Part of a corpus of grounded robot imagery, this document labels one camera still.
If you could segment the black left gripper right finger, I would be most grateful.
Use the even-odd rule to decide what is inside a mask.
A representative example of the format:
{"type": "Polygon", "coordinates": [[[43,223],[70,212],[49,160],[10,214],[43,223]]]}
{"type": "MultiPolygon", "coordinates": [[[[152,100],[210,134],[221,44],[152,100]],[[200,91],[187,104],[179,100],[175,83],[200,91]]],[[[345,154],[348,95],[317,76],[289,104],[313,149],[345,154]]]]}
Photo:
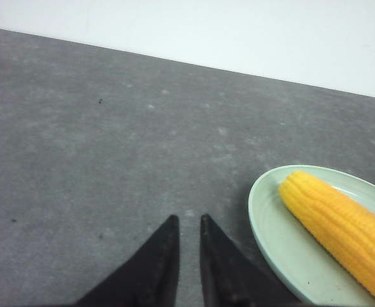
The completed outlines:
{"type": "Polygon", "coordinates": [[[205,306],[301,305],[253,265],[208,214],[200,219],[200,273],[205,306]]]}

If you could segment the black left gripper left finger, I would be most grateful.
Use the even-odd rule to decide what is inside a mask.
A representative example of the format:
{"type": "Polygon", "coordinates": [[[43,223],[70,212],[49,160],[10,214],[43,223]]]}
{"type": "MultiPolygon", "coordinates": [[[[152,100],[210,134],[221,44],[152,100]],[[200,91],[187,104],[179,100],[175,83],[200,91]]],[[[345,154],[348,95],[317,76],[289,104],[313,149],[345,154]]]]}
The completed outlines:
{"type": "Polygon", "coordinates": [[[166,221],[76,306],[174,306],[179,282],[179,219],[166,221]]]}

